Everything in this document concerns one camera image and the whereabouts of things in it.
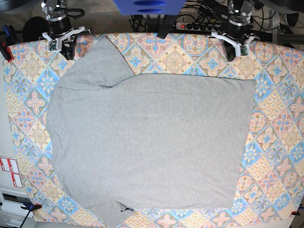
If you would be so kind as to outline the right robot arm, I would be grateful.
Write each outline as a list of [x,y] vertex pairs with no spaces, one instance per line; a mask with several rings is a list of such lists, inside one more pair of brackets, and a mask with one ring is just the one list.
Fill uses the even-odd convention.
[[85,15],[83,9],[68,9],[66,0],[43,0],[42,11],[46,15],[49,32],[43,32],[50,52],[59,52],[67,60],[74,59],[78,34],[85,31],[84,26],[73,28],[70,19]]

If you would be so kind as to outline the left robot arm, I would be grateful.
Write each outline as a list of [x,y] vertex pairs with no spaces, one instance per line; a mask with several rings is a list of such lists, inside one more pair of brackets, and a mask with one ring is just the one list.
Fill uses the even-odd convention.
[[222,41],[229,62],[235,57],[247,56],[249,46],[256,38],[254,33],[247,31],[253,6],[251,0],[229,0],[226,7],[213,9],[213,15],[221,26],[211,36]]

